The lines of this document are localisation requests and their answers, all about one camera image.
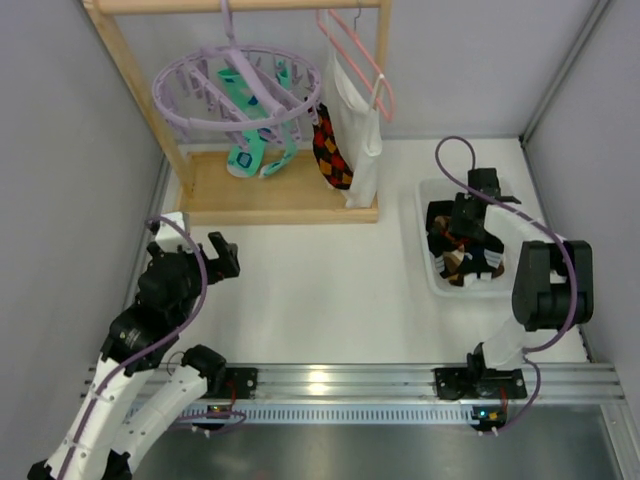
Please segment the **white cloth on hanger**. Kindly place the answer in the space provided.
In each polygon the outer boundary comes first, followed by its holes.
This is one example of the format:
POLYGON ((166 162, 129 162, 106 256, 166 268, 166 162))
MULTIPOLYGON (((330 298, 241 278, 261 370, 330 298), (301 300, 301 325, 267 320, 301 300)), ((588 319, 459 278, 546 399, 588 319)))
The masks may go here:
POLYGON ((353 172, 344 193, 347 208, 369 208, 378 188, 378 160, 382 153, 376 93, 360 94, 335 52, 329 54, 322 82, 322 100, 343 159, 353 172))

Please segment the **black sock with blue accents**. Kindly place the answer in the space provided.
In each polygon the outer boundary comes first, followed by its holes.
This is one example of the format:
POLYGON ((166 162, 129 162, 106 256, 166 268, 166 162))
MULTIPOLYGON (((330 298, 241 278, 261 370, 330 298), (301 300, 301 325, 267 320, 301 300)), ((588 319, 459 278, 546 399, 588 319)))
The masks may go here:
POLYGON ((483 240, 471 239, 465 244, 458 272, 463 276, 475 274, 478 279, 498 278, 505 272, 504 250, 503 242, 494 235, 486 234, 483 240))

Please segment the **purple round clip hanger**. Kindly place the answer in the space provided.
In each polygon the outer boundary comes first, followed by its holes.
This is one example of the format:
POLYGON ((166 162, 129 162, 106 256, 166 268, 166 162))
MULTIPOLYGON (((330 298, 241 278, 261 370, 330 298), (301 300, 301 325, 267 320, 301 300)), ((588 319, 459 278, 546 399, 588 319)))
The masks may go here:
POLYGON ((227 42, 204 46, 166 66, 151 87, 157 111, 175 131, 226 135, 246 151, 249 133, 284 147, 278 127, 291 122, 292 137, 302 140, 300 121, 313 120, 319 103, 321 73, 309 60, 280 48, 240 44, 230 5, 221 3, 227 42), (292 89, 279 85, 276 63, 285 60, 292 89))

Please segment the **pink clothes hanger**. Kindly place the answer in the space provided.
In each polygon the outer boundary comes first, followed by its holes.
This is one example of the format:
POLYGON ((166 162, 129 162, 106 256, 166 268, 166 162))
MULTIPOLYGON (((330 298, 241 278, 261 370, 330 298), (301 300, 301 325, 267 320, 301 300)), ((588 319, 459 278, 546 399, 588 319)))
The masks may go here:
POLYGON ((361 85, 375 95, 375 107, 381 116, 387 123, 391 123, 395 119, 397 106, 385 68, 389 51, 392 3, 377 1, 373 7, 377 10, 373 53, 357 33, 358 18, 364 10, 363 4, 358 4, 358 13, 351 23, 335 9, 317 10, 315 20, 320 32, 343 63, 350 68, 361 85))

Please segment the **brown striped sock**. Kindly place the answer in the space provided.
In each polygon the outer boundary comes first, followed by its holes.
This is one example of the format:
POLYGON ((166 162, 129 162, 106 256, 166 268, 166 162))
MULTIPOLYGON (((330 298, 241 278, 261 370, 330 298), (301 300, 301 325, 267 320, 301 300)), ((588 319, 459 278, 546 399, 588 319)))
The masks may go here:
POLYGON ((436 271, 450 285, 463 287, 465 275, 459 270, 465 261, 465 240, 449 232, 449 216, 436 216, 429 231, 436 271))

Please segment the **black sock with white stripes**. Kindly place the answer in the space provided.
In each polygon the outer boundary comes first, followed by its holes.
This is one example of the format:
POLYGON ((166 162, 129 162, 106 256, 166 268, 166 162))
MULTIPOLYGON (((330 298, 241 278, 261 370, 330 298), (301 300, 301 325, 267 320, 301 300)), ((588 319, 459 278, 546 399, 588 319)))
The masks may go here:
POLYGON ((425 230, 429 252, 434 257, 436 271, 445 272, 444 253, 458 248, 456 238, 449 232, 449 220, 453 210, 452 200, 433 201, 428 204, 425 230))

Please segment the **wooden drying rack frame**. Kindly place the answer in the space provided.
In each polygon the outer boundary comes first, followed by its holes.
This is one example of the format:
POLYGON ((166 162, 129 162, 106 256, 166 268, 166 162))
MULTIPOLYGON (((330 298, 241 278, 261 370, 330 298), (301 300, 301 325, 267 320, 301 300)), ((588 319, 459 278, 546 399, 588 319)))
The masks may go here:
POLYGON ((179 182, 176 206, 197 225, 367 224, 379 217, 379 124, 395 114, 383 72, 391 5, 378 1, 376 49, 364 72, 340 44, 335 1, 311 1, 328 48, 317 67, 287 49, 241 43, 237 11, 293 1, 87 1, 84 9, 179 182), (218 11, 226 41, 139 67, 120 15, 218 11))

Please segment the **aluminium corner profile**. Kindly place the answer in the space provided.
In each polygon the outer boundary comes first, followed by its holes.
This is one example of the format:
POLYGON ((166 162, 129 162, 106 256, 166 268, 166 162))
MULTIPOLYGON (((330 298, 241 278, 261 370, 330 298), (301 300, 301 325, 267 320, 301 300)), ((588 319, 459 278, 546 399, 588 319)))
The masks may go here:
POLYGON ((539 125, 553 105, 563 86, 568 81, 580 58, 588 48, 592 37, 614 4, 615 2, 613 0, 597 0, 592 2, 577 33, 574 35, 558 67, 555 69, 550 81, 545 87, 542 96, 529 116, 523 131, 519 134, 518 140, 523 150, 527 149, 539 125))

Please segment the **aluminium mounting rail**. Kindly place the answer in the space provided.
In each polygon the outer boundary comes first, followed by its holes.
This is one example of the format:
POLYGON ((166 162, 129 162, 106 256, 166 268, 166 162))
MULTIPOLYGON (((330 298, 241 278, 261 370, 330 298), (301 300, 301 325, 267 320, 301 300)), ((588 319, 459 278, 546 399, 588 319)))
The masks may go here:
POLYGON ((523 366, 473 385, 455 364, 230 364, 216 400, 256 403, 540 404, 622 403, 625 394, 613 366, 547 363, 523 366))

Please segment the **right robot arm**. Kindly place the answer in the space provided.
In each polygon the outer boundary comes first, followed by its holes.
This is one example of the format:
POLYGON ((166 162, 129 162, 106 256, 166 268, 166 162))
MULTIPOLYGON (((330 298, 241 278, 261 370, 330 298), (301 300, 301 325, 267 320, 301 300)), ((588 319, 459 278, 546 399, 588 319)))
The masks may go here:
POLYGON ((455 234, 487 242, 495 237, 513 254, 511 315, 468 353, 461 368, 437 374, 442 399, 524 399, 520 385, 528 356, 549 349, 594 311, 593 252, 584 240, 567 240, 518 208, 501 192, 493 168, 467 173, 452 215, 455 234))

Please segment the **white plastic laundry basket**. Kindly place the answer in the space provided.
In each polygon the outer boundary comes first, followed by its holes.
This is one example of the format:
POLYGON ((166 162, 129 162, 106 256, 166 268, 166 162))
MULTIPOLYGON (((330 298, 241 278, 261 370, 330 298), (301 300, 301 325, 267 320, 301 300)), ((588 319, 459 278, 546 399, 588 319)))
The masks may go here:
POLYGON ((446 298, 507 298, 515 281, 512 251, 506 248, 502 255, 493 255, 446 234, 460 192, 442 177, 429 177, 415 186, 418 239, 428 286, 434 294, 446 298))

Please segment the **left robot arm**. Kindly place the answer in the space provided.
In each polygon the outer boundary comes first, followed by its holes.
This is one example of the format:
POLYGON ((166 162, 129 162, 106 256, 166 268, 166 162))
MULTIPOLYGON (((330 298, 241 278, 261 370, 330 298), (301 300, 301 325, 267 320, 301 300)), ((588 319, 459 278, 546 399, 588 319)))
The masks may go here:
POLYGON ((173 245, 155 239, 134 302, 111 323, 89 391, 60 446, 30 467, 30 479, 130 479, 149 449, 182 411, 215 394, 225 358, 205 345, 188 348, 167 381, 136 413, 130 408, 199 313, 209 286, 240 274, 238 248, 219 232, 207 258, 185 228, 173 245))

